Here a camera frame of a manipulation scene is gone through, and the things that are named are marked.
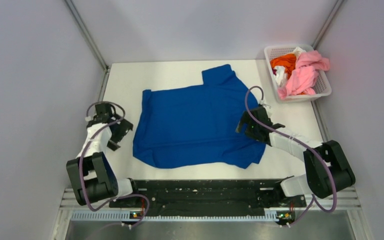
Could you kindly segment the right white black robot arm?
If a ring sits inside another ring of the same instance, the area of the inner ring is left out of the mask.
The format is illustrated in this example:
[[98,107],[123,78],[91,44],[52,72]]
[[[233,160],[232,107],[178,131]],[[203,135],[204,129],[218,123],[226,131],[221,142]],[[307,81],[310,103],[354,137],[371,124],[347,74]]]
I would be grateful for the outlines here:
[[283,124],[273,123],[263,105],[245,111],[236,132],[283,150],[304,163],[305,174],[285,178],[275,187],[273,200],[279,206],[287,206],[298,195],[314,194],[324,199],[356,183],[355,174],[337,141],[311,140]]

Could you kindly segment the blue t shirt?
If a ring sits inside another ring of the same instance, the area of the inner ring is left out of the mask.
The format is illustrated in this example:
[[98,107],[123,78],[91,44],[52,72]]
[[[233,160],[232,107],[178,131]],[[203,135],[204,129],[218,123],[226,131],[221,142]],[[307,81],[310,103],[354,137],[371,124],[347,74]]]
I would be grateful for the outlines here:
[[266,145],[237,133],[256,97],[229,64],[203,70],[201,85],[142,93],[132,155],[159,169],[226,163],[258,164]]

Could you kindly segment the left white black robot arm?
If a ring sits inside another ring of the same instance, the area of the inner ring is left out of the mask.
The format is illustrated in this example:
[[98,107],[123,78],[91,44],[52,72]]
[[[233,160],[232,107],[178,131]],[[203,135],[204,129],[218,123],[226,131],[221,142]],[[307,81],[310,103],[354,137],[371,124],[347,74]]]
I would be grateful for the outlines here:
[[93,116],[87,115],[86,139],[79,154],[66,163],[66,171],[77,203],[86,206],[112,199],[119,194],[119,185],[106,151],[116,151],[119,142],[133,130],[134,125],[125,119],[126,112],[110,101],[99,101]]

